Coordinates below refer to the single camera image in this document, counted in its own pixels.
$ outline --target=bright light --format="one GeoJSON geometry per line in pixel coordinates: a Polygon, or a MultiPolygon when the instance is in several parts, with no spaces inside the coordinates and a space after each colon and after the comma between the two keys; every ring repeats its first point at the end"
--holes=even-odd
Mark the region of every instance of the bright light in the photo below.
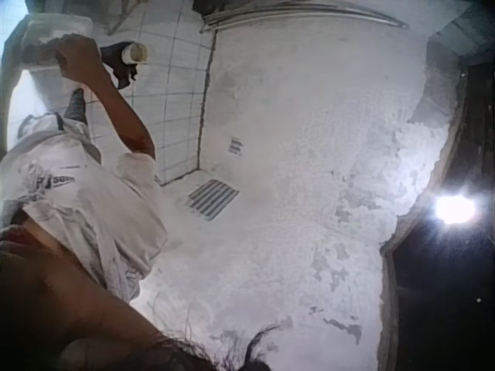
{"type": "Polygon", "coordinates": [[[474,215],[474,203],[463,196],[443,196],[436,202],[436,216],[445,224],[465,223],[474,215]]]}

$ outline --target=floor drain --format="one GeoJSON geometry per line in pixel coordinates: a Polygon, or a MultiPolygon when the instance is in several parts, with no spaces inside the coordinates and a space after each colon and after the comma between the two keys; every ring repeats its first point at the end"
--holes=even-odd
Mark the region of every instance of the floor drain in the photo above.
{"type": "Polygon", "coordinates": [[[229,152],[232,152],[235,155],[241,155],[241,147],[241,141],[238,138],[232,137],[230,141],[229,152]]]}
{"type": "Polygon", "coordinates": [[[227,184],[212,179],[189,194],[186,205],[210,221],[217,217],[238,194],[239,191],[227,184]]]}

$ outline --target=white container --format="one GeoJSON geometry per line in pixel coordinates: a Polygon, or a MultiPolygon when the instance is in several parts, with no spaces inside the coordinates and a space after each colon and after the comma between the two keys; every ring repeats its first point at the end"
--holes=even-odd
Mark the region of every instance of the white container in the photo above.
{"type": "Polygon", "coordinates": [[[56,13],[27,16],[29,24],[21,43],[23,68],[27,70],[58,68],[54,57],[39,57],[39,48],[44,44],[70,34],[91,37],[93,32],[93,21],[87,17],[56,13]]]}
{"type": "Polygon", "coordinates": [[[148,60],[148,48],[145,44],[132,43],[122,50],[122,62],[125,64],[146,63],[148,60]]]}

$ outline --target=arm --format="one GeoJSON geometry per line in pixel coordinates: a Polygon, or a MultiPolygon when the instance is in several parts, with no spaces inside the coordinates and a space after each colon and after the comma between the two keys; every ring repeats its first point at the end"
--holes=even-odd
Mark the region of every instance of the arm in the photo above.
{"type": "Polygon", "coordinates": [[[110,75],[107,74],[106,79],[98,81],[89,88],[103,104],[118,137],[125,146],[132,152],[146,153],[155,159],[155,146],[146,126],[115,88],[110,75]]]}
{"type": "Polygon", "coordinates": [[[101,63],[96,42],[83,36],[67,36],[54,49],[64,76],[87,85],[98,97],[118,137],[135,153],[155,158],[155,146],[146,126],[127,104],[101,63]]]}

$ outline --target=white shirt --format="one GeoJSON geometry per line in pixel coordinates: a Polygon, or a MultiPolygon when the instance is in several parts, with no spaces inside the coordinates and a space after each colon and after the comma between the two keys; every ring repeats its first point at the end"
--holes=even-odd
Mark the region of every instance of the white shirt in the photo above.
{"type": "Polygon", "coordinates": [[[109,172],[94,159],[95,148],[88,149],[86,138],[53,125],[31,131],[0,163],[0,227],[22,208],[72,251],[94,280],[129,302],[167,237],[156,162],[129,153],[109,172]]]}

